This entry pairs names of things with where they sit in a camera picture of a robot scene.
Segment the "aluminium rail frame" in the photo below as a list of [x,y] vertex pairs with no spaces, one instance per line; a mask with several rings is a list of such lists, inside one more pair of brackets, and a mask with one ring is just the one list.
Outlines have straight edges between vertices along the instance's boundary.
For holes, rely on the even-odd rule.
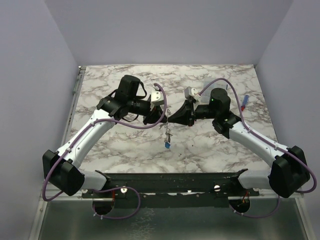
[[[123,76],[138,78],[138,96],[150,100],[154,84],[165,91],[172,116],[185,102],[185,89],[200,95],[213,83],[226,90],[230,111],[246,127],[279,143],[253,65],[96,65],[86,66],[74,108],[69,142],[96,110],[100,100],[118,89]],[[213,79],[205,88],[205,79]],[[249,99],[244,111],[245,95]],[[170,149],[165,148],[167,109],[162,122],[146,129],[160,116],[128,113],[105,133],[84,158],[80,170],[107,174],[237,173],[267,171],[268,164],[240,143],[217,133],[212,119],[198,119],[187,126],[170,123]],[[229,199],[228,207],[117,208],[115,200],[98,206],[83,198],[89,190],[72,196],[62,193],[47,201],[45,221],[39,235],[45,240],[310,240],[301,209],[302,196],[288,198],[271,189],[249,188],[258,196]]]

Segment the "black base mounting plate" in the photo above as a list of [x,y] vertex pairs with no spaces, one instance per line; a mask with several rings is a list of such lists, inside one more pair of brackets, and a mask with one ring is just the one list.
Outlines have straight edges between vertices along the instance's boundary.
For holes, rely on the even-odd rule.
[[142,208],[227,208],[229,199],[256,197],[253,189],[244,189],[238,182],[239,172],[215,173],[108,173],[104,190],[82,194],[99,207],[115,200],[115,207],[130,209],[141,201]]

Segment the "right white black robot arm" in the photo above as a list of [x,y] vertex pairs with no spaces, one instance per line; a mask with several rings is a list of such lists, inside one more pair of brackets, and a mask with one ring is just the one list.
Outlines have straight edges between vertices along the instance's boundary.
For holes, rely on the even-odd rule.
[[278,144],[245,126],[242,119],[230,111],[231,99],[226,90],[214,88],[208,104],[196,105],[197,94],[185,90],[181,108],[168,118],[169,123],[193,126],[195,121],[211,119],[214,130],[240,143],[270,167],[268,170],[242,170],[237,179],[230,182],[229,189],[240,196],[247,189],[269,189],[283,198],[290,197],[310,180],[303,150]]

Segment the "clear plastic screw box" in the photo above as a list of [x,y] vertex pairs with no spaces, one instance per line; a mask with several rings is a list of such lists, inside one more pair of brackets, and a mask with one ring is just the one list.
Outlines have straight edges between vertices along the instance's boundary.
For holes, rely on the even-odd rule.
[[[213,79],[205,79],[203,82],[203,89],[212,82]],[[217,83],[211,84],[202,94],[201,94],[201,104],[209,104],[211,99],[211,91],[217,87]]]

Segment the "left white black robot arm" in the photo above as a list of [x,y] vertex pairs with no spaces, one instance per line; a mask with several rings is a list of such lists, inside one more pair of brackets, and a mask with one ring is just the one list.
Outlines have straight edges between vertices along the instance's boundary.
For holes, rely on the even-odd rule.
[[137,95],[138,88],[143,86],[139,78],[123,76],[118,89],[100,100],[89,120],[69,142],[43,154],[44,183],[41,194],[44,201],[50,202],[61,194],[73,196],[80,190],[93,190],[101,198],[110,193],[107,175],[99,171],[82,171],[80,167],[93,146],[114,126],[137,128],[122,121],[127,114],[147,117],[160,109],[160,116],[145,128],[153,128],[162,122],[168,106],[164,89],[155,83],[150,99],[145,101],[143,96]]

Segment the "perforated metal ring disc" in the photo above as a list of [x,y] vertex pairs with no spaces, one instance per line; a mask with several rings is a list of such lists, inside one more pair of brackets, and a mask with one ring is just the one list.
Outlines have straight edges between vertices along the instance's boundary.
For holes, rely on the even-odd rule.
[[165,141],[171,143],[171,130],[170,130],[170,123],[169,123],[169,117],[171,116],[171,111],[167,109],[166,111],[167,121],[165,123]]

